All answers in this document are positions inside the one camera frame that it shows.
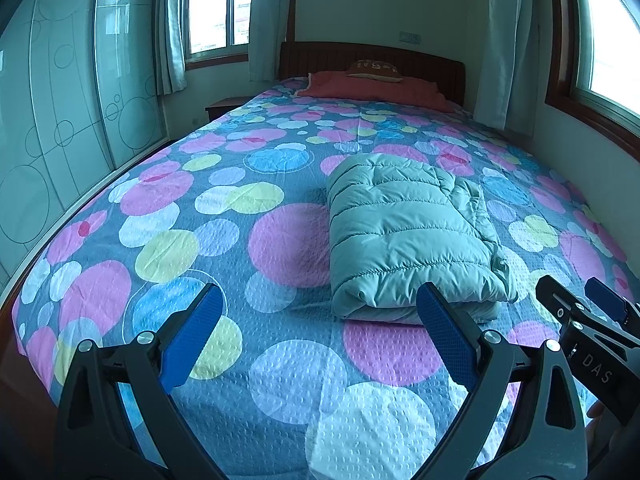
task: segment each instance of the white curtain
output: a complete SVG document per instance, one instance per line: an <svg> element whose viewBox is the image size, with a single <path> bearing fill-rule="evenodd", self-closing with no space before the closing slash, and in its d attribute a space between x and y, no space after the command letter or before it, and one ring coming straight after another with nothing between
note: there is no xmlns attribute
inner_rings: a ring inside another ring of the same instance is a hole
<svg viewBox="0 0 640 480"><path fill-rule="evenodd" d="M289 0L251 0L249 81L274 81L287 32Z"/></svg>
<svg viewBox="0 0 640 480"><path fill-rule="evenodd" d="M538 77L533 0L489 0L487 37L474 119L532 136Z"/></svg>
<svg viewBox="0 0 640 480"><path fill-rule="evenodd" d="M187 86L180 32L180 0L156 0L156 86L172 94Z"/></svg>

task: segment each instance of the nightstand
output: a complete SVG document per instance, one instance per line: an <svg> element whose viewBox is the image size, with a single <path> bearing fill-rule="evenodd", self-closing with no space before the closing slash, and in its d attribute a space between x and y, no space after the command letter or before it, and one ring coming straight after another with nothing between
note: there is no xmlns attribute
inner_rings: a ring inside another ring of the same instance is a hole
<svg viewBox="0 0 640 480"><path fill-rule="evenodd" d="M253 98L254 96L229 97L228 99L222 99L222 101L218 101L217 103L207 106L205 110L209 114L209 122L215 121L218 117L222 117L227 112L241 107Z"/></svg>

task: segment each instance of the metal screw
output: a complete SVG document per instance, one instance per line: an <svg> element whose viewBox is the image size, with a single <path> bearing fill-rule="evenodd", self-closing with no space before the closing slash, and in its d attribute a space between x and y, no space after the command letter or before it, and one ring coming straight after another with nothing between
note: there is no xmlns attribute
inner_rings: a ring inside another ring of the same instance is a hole
<svg viewBox="0 0 640 480"><path fill-rule="evenodd" d="M94 345L94 342L91 341L90 339L85 339L84 341L81 341L80 344L78 345L78 350L81 352L88 352L89 350L91 350L91 347Z"/></svg>
<svg viewBox="0 0 640 480"><path fill-rule="evenodd" d="M141 345L148 345L153 340L154 340L154 333L153 332L140 332L138 334L138 337L136 338L136 341L138 343L140 343Z"/></svg>
<svg viewBox="0 0 640 480"><path fill-rule="evenodd" d="M558 343L558 341L556 341L555 339L547 339L545 345L552 352L560 351L560 343Z"/></svg>
<svg viewBox="0 0 640 480"><path fill-rule="evenodd" d="M502 336L495 330L487 330L484 333L484 340L489 343L499 343L502 340Z"/></svg>

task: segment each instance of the frosted glass door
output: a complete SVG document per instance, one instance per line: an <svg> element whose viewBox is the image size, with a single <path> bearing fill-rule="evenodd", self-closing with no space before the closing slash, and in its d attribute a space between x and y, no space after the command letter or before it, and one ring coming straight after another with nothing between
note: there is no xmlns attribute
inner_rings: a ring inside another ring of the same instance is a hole
<svg viewBox="0 0 640 480"><path fill-rule="evenodd" d="M152 0L97 0L95 59L106 135L117 166L158 142Z"/></svg>
<svg viewBox="0 0 640 480"><path fill-rule="evenodd" d="M95 0L36 0L31 95L38 137L62 205L115 169L95 86Z"/></svg>
<svg viewBox="0 0 640 480"><path fill-rule="evenodd" d="M0 291L76 200L164 136L152 0L23 0L0 37Z"/></svg>

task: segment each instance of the mint green puffer jacket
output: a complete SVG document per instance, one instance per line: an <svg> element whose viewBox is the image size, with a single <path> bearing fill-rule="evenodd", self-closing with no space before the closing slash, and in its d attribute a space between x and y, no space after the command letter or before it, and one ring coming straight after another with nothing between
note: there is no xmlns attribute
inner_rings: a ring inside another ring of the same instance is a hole
<svg viewBox="0 0 640 480"><path fill-rule="evenodd" d="M354 155L327 182L335 316L420 324L415 296L433 282L483 322L517 300L482 188L395 155Z"/></svg>

